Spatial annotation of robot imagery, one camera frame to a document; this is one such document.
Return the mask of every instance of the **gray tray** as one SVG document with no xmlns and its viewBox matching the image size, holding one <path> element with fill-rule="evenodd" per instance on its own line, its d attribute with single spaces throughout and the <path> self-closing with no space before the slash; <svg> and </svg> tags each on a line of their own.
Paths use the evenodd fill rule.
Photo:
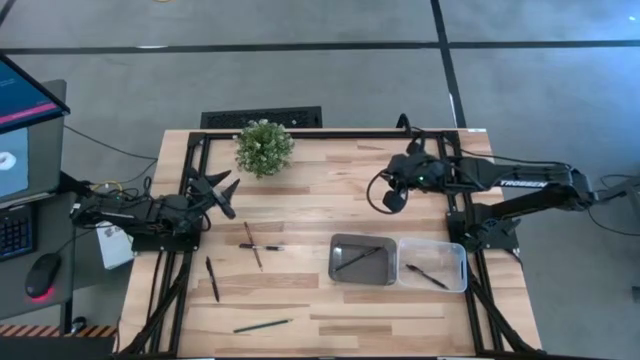
<svg viewBox="0 0 640 360">
<path fill-rule="evenodd" d="M 340 271 L 334 271 L 336 267 L 374 247 L 382 249 Z M 397 279 L 396 253 L 396 243 L 390 238 L 335 234 L 331 238 L 329 277 L 341 282 L 392 285 Z"/>
</svg>

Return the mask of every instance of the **green pencil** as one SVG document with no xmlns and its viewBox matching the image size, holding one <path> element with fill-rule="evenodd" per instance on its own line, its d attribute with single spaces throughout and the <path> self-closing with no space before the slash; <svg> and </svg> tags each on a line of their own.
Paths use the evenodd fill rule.
<svg viewBox="0 0 640 360">
<path fill-rule="evenodd" d="M 246 328 L 235 329 L 235 330 L 233 330 L 233 333 L 237 334 L 237 333 L 240 333 L 240 332 L 251 331 L 251 330 L 256 330 L 256 329 L 262 329 L 264 327 L 276 326 L 276 325 L 280 325 L 280 324 L 286 324 L 286 323 L 292 322 L 292 321 L 293 321 L 293 319 L 287 319 L 287 320 L 274 321 L 274 322 L 270 322 L 270 323 L 266 323 L 266 324 L 249 326 L 249 327 L 246 327 Z"/>
</svg>

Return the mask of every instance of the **white paper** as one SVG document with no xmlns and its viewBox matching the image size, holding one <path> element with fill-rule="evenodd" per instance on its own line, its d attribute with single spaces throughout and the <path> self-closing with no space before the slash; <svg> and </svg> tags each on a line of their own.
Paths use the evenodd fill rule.
<svg viewBox="0 0 640 360">
<path fill-rule="evenodd" d="M 102 252 L 102 262 L 107 270 L 133 260 L 133 251 L 131 251 L 133 238 L 119 227 L 115 225 L 107 227 L 109 225 L 112 224 L 108 221 L 103 221 L 97 225 L 99 228 L 96 229 L 100 251 Z"/>
</svg>

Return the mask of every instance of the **table leg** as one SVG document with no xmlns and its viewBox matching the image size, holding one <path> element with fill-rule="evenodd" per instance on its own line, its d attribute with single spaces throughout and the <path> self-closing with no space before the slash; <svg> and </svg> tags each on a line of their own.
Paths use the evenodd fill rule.
<svg viewBox="0 0 640 360">
<path fill-rule="evenodd" d="M 73 297 L 60 305 L 60 335 L 71 332 L 71 316 L 73 316 Z"/>
</svg>

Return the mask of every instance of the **computer mouse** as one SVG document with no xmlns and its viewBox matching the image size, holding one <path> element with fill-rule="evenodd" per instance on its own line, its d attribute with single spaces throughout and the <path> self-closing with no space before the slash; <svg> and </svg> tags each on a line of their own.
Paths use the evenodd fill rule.
<svg viewBox="0 0 640 360">
<path fill-rule="evenodd" d="M 24 290 L 29 297 L 37 298 L 47 293 L 60 268 L 60 261 L 60 255 L 48 253 L 33 263 L 24 283 Z"/>
</svg>

